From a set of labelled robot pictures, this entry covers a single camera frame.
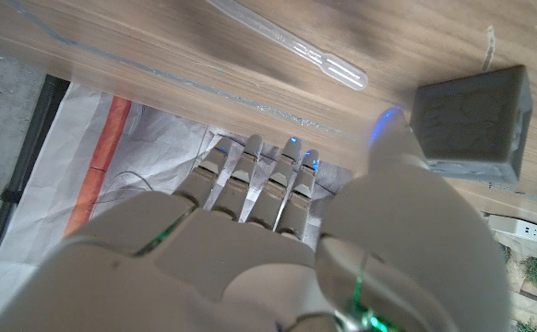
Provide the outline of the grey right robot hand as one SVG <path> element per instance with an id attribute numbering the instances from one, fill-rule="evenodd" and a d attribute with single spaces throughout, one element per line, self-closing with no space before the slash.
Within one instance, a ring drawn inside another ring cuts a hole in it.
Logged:
<path id="1" fill-rule="evenodd" d="M 219 142 L 172 194 L 144 192 L 68 235 L 0 312 L 0 331 L 506 331 L 503 256 L 426 165 L 403 111 L 382 113 L 367 173 L 302 229 L 318 171 L 287 148 L 245 222 L 244 154 L 204 208 Z"/>

